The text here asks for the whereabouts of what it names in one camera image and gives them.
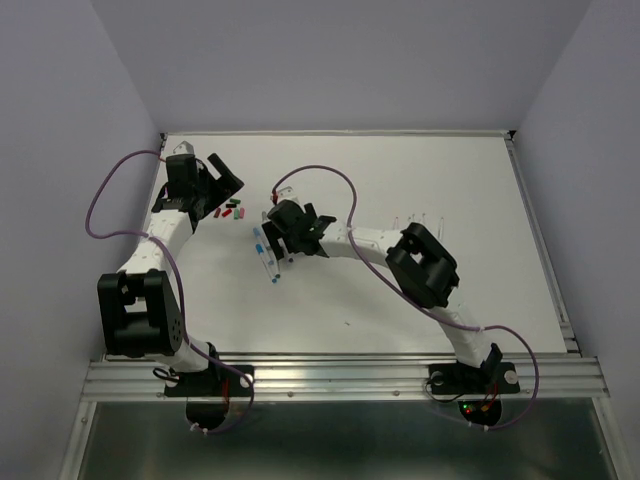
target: table surface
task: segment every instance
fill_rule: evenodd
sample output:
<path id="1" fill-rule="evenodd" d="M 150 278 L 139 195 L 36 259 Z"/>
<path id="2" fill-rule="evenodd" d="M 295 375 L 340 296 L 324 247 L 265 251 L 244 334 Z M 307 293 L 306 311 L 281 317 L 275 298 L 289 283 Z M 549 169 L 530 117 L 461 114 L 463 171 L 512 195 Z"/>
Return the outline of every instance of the table surface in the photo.
<path id="1" fill-rule="evenodd" d="M 397 217 L 400 228 L 414 218 L 440 230 L 458 261 L 461 293 L 481 324 L 510 326 L 539 353 L 566 352 L 502 138 L 169 135 L 163 156 L 183 140 L 202 160 L 220 155 L 245 182 L 237 195 L 245 218 L 209 216 L 177 259 L 192 336 L 227 352 L 453 351 L 435 322 L 355 260 L 296 256 L 282 266 L 280 281 L 270 283 L 252 228 L 270 208 L 279 178 L 302 165 L 326 164 L 356 185 L 355 225 L 391 229 Z M 160 168 L 152 197 L 165 182 Z M 346 219 L 351 194 L 338 176 L 303 172 L 286 185 L 318 214 Z M 489 335 L 505 353 L 524 351 L 506 333 Z"/>

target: gray wall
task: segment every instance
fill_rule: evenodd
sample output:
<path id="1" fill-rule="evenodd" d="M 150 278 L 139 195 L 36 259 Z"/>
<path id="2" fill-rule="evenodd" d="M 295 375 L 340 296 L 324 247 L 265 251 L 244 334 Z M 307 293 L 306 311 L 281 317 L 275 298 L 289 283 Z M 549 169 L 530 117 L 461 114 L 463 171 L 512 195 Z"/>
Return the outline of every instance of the gray wall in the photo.
<path id="1" fill-rule="evenodd" d="M 573 326 L 636 462 L 639 89 L 640 4 L 595 0 L 516 137 Z"/>
<path id="2" fill-rule="evenodd" d="M 56 478 L 88 360 L 95 285 L 126 242 L 85 236 L 86 208 L 156 129 L 85 0 L 0 3 L 0 478 Z M 115 177 L 96 227 L 139 225 L 154 161 Z"/>
<path id="3" fill-rule="evenodd" d="M 93 0 L 165 131 L 515 128 L 588 0 Z"/>

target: purple cable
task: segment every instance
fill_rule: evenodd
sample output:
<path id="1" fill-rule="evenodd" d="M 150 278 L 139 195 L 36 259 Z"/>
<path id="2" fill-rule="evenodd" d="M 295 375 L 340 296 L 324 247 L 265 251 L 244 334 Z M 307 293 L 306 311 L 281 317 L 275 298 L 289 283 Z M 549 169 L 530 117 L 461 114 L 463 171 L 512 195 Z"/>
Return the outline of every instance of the purple cable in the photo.
<path id="1" fill-rule="evenodd" d="M 217 358 L 214 358 L 214 357 L 210 356 L 208 353 L 203 352 L 197 346 L 193 345 L 191 343 L 191 341 L 189 340 L 189 335 L 187 334 L 187 320 L 186 320 L 186 317 L 185 317 L 185 308 L 184 308 L 184 288 L 182 286 L 182 277 L 180 277 L 180 271 L 178 270 L 178 266 L 176 265 L 176 262 L 175 262 L 173 256 L 171 255 L 171 252 L 169 252 L 169 249 L 167 248 L 167 246 L 164 243 L 162 243 L 158 238 L 152 237 L 147 232 L 143 232 L 142 230 L 116 230 L 114 232 L 110 232 L 110 233 L 106 233 L 106 234 L 98 234 L 98 233 L 95 233 L 93 230 L 91 230 L 91 215 L 93 215 L 93 210 L 94 210 L 94 208 L 96 206 L 96 203 L 98 203 L 98 199 L 100 198 L 100 195 L 102 194 L 103 190 L 105 189 L 105 187 L 109 183 L 109 180 L 111 180 L 111 177 L 113 177 L 114 173 L 116 173 L 116 170 L 118 170 L 118 168 L 120 168 L 120 166 L 124 162 L 126 162 L 127 160 L 129 160 L 132 157 L 135 157 L 137 155 L 142 155 L 142 154 L 154 155 L 160 161 L 164 161 L 164 160 L 162 160 L 160 158 L 160 154 L 158 152 L 154 152 L 153 150 L 138 150 L 136 152 L 132 152 L 129 155 L 121 158 L 118 161 L 118 163 L 116 163 L 114 165 L 114 167 L 111 169 L 109 174 L 105 177 L 105 179 L 102 181 L 102 184 L 100 185 L 100 188 L 98 188 L 98 191 L 96 192 L 95 196 L 93 197 L 93 200 L 91 200 L 91 204 L 89 205 L 89 210 L 87 210 L 87 216 L 85 217 L 85 220 L 84 220 L 84 229 L 87 232 L 87 235 L 89 235 L 92 238 L 96 238 L 98 240 L 104 240 L 106 238 L 111 238 L 111 237 L 115 237 L 115 236 L 118 236 L 118 235 L 133 235 L 133 236 L 136 236 L 136 237 L 146 238 L 146 239 L 152 241 L 153 243 L 155 243 L 160 248 L 160 250 L 162 250 L 162 252 L 164 253 L 164 255 L 165 255 L 166 259 L 167 259 L 167 261 L 169 262 L 169 265 L 171 265 L 171 270 L 173 270 L 173 274 L 176 277 L 176 284 L 178 285 L 178 298 L 179 298 L 179 302 L 180 302 L 180 312 L 182 312 L 182 319 L 183 319 L 183 322 L 184 322 L 183 329 L 182 329 L 182 331 L 183 331 L 183 334 L 182 334 L 183 340 L 187 343 L 187 345 L 189 346 L 189 348 L 191 348 L 191 350 L 196 352 L 201 357 L 207 359 L 210 363 L 213 363 L 214 365 L 217 365 L 220 368 L 224 368 L 225 370 L 227 370 L 228 372 L 233 373 L 234 375 L 238 375 L 239 377 L 244 378 L 244 380 L 249 385 L 249 388 L 251 388 L 251 397 L 249 399 L 249 403 L 247 405 L 247 408 L 242 412 L 242 415 L 240 417 L 238 417 L 238 419 L 236 419 L 234 422 L 230 423 L 229 425 L 218 427 L 218 428 L 216 428 L 214 430 L 208 430 L 208 431 L 205 432 L 203 429 L 200 429 L 200 431 L 202 431 L 203 433 L 206 433 L 207 435 L 215 435 L 215 434 L 219 434 L 219 433 L 225 433 L 225 432 L 228 432 L 229 430 L 237 427 L 238 425 L 240 425 L 240 423 L 247 416 L 247 413 L 249 413 L 249 410 L 251 410 L 251 407 L 253 405 L 253 401 L 254 401 L 254 398 L 255 398 L 255 390 L 253 388 L 253 380 L 249 376 L 247 376 L 244 372 L 241 372 L 237 368 L 234 368 L 234 367 L 232 367 L 230 365 L 227 365 L 226 363 L 221 362 Z"/>
<path id="2" fill-rule="evenodd" d="M 513 420 L 509 420 L 508 422 L 505 422 L 501 425 L 496 425 L 493 427 L 488 427 L 488 430 L 502 430 L 504 428 L 510 427 L 514 424 L 516 424 L 517 422 L 519 422 L 528 412 L 529 410 L 531 410 L 531 407 L 533 407 L 533 404 L 535 403 L 536 397 L 538 396 L 538 390 L 540 387 L 540 370 L 538 368 L 538 360 L 536 359 L 535 354 L 533 353 L 533 350 L 531 349 L 531 347 L 529 346 L 529 344 L 525 341 L 524 338 L 522 338 L 522 336 L 517 333 L 515 330 L 506 327 L 504 325 L 490 325 L 488 327 L 484 327 L 484 329 L 482 327 L 469 327 L 466 325 L 458 325 L 434 312 L 431 312 L 429 310 L 425 310 L 422 307 L 420 307 L 417 303 L 415 303 L 413 300 L 411 300 L 409 297 L 407 297 L 404 292 L 402 290 L 400 290 L 398 287 L 396 287 L 393 283 L 391 283 L 389 280 L 387 280 L 387 278 L 382 275 L 382 273 L 380 273 L 376 267 L 373 266 L 373 264 L 365 257 L 364 253 L 362 253 L 362 250 L 360 250 L 360 247 L 358 247 L 358 245 L 356 245 L 356 241 L 353 238 L 353 233 L 352 233 L 352 222 L 353 222 L 353 216 L 356 212 L 356 206 L 358 204 L 358 192 L 356 191 L 356 187 L 353 184 L 353 182 L 351 181 L 351 179 L 349 179 L 349 177 L 347 177 L 344 173 L 342 173 L 340 170 L 337 170 L 333 167 L 329 167 L 327 165 L 305 165 L 303 167 L 299 167 L 296 168 L 295 170 L 290 171 L 289 173 L 287 173 L 284 177 L 282 177 L 280 180 L 278 180 L 278 182 L 273 186 L 272 189 L 272 195 L 273 198 L 277 198 L 277 190 L 278 187 L 280 185 L 282 185 L 282 183 L 284 181 L 286 181 L 289 177 L 295 175 L 298 172 L 302 172 L 304 170 L 326 170 L 332 173 L 335 173 L 336 175 L 340 176 L 345 182 L 347 182 L 347 184 L 349 185 L 349 188 L 351 188 L 351 194 L 353 196 L 353 202 L 351 204 L 351 210 L 349 210 L 349 215 L 347 217 L 347 232 L 348 232 L 348 237 L 349 237 L 349 243 L 351 243 L 351 247 L 353 248 L 353 251 L 356 252 L 356 255 L 358 256 L 358 258 L 360 258 L 360 260 L 362 260 L 362 262 L 367 266 L 367 268 L 369 270 L 371 270 L 371 272 L 373 272 L 373 274 L 378 277 L 378 279 L 380 279 L 380 281 L 382 281 L 382 283 L 384 283 L 387 287 L 389 287 L 391 290 L 393 290 L 397 295 L 400 296 L 400 298 L 402 298 L 405 302 L 407 302 L 409 305 L 411 305 L 413 308 L 415 308 L 416 310 L 418 310 L 420 313 L 426 315 L 427 317 L 430 317 L 431 319 L 435 320 L 438 323 L 441 323 L 443 325 L 448 325 L 450 327 L 453 328 L 457 328 L 459 330 L 466 330 L 466 331 L 470 331 L 470 332 L 481 332 L 482 330 L 504 330 L 505 332 L 510 333 L 511 335 L 513 335 L 514 337 L 516 337 L 520 343 L 522 343 L 522 345 L 524 345 L 524 348 L 526 348 L 527 352 L 529 352 L 529 356 L 531 357 L 531 361 L 533 363 L 533 371 L 534 371 L 534 377 L 535 377 L 535 382 L 534 382 L 534 387 L 533 387 L 533 393 L 531 394 L 531 400 L 529 400 L 529 403 L 527 404 L 527 406 L 525 407 L 525 409 L 520 413 L 520 415 L 518 415 L 516 418 L 514 418 Z"/>

